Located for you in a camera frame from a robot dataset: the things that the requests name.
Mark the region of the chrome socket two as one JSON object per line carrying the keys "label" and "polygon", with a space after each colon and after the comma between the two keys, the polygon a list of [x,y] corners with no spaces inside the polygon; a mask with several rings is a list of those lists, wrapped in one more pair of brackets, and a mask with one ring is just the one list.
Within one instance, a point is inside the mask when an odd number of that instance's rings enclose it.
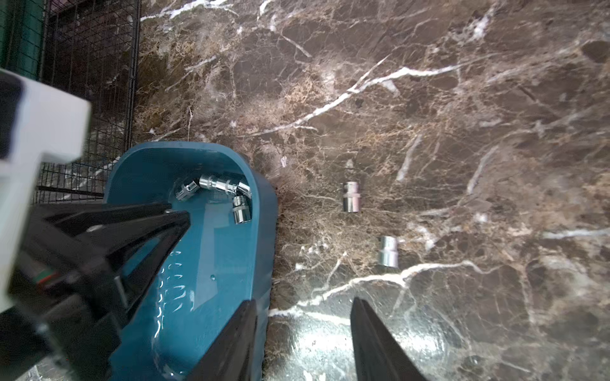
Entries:
{"label": "chrome socket two", "polygon": [[395,237],[382,236],[377,263],[387,268],[398,268],[398,241]]}

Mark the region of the green tray under organizer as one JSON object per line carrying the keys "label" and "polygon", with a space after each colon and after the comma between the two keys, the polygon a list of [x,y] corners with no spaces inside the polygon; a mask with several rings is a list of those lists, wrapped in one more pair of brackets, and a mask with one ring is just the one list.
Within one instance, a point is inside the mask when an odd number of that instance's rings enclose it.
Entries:
{"label": "green tray under organizer", "polygon": [[1,68],[38,79],[45,1],[1,0]]}

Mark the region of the chrome socket one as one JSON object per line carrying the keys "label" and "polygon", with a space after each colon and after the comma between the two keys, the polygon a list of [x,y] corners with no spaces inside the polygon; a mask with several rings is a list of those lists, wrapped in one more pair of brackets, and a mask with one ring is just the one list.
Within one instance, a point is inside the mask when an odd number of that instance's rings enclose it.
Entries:
{"label": "chrome socket one", "polygon": [[359,213],[361,211],[360,185],[356,181],[343,184],[343,210],[346,213]]}

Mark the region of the chrome socket four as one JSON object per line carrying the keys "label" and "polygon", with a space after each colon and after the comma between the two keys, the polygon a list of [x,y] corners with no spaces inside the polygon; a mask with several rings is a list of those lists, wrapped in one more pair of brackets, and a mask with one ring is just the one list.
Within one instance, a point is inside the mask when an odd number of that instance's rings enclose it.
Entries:
{"label": "chrome socket four", "polygon": [[222,181],[213,175],[201,175],[199,186],[202,189],[219,191],[223,189]]}

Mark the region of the chrome socket three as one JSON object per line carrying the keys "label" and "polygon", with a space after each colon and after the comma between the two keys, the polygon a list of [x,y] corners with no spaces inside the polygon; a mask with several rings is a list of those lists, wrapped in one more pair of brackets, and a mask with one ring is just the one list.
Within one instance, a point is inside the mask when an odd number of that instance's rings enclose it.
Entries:
{"label": "chrome socket three", "polygon": [[189,200],[197,191],[200,189],[199,184],[196,181],[192,181],[188,184],[183,184],[176,192],[176,200],[184,202]]}

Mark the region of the chrome socket five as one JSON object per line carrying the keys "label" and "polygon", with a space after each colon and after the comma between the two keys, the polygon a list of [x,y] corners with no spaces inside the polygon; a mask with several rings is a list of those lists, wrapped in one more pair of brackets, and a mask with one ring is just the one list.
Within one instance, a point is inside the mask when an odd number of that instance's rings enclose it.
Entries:
{"label": "chrome socket five", "polygon": [[216,187],[227,195],[236,195],[239,191],[239,181],[236,182],[233,179],[218,179]]}

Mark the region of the chrome socket six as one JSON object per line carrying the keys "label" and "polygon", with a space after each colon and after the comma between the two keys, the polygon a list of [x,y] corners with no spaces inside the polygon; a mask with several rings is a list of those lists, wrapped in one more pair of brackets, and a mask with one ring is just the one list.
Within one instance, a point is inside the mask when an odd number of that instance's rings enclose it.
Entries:
{"label": "chrome socket six", "polygon": [[237,185],[237,192],[240,195],[245,196],[246,198],[251,199],[252,198],[252,191],[251,188],[248,184],[245,184],[243,182],[239,182]]}

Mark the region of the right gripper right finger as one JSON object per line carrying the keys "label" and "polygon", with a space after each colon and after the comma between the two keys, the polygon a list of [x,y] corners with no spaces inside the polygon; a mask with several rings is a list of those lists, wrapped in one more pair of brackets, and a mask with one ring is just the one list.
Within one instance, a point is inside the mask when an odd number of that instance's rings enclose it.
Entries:
{"label": "right gripper right finger", "polygon": [[354,299],[350,327],[358,380],[427,380],[366,300]]}

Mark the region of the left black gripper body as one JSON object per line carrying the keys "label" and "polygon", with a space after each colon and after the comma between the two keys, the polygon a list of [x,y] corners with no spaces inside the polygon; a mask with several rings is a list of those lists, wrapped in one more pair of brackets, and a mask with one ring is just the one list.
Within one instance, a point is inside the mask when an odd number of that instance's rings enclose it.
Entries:
{"label": "left black gripper body", "polygon": [[107,249],[57,230],[29,231],[9,296],[76,380],[108,380],[120,346],[124,292]]}

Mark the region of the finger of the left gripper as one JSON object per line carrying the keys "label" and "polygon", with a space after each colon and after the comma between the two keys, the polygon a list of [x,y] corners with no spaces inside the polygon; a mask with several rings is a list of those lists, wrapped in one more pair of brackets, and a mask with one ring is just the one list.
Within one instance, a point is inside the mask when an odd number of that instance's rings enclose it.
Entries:
{"label": "finger of the left gripper", "polygon": [[191,226],[187,211],[150,219],[93,225],[73,236],[84,244],[71,274],[71,315],[78,323],[111,320],[126,326],[135,316],[170,252]]}
{"label": "finger of the left gripper", "polygon": [[33,208],[33,237],[67,231],[76,236],[93,225],[112,225],[165,215],[168,203],[110,205],[102,203],[43,204]]}

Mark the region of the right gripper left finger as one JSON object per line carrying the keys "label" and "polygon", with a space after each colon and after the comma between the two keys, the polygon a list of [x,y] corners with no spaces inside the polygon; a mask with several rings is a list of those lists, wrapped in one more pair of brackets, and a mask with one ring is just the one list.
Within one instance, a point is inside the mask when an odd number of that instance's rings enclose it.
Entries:
{"label": "right gripper left finger", "polygon": [[256,329],[257,304],[243,301],[186,380],[250,380]]}

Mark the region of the chrome socket seven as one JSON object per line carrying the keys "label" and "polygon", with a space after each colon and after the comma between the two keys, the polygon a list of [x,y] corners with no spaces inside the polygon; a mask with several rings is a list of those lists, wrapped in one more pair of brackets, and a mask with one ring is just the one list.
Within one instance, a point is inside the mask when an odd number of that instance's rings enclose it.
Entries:
{"label": "chrome socket seven", "polygon": [[233,197],[232,205],[235,224],[241,225],[251,221],[251,211],[246,196],[236,195]]}

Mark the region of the teal plastic storage box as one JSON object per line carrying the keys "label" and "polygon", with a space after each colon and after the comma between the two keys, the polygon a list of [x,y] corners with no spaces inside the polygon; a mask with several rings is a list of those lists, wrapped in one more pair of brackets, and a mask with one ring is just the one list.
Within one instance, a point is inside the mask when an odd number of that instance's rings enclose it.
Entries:
{"label": "teal plastic storage box", "polygon": [[[246,183],[251,218],[234,220],[232,196],[200,190],[176,199],[203,175]],[[111,357],[115,380],[183,380],[238,306],[257,303],[251,377],[262,377],[276,248],[275,190],[246,159],[220,144],[160,141],[137,145],[114,166],[109,204],[170,203],[191,218],[187,233],[153,281]]]}

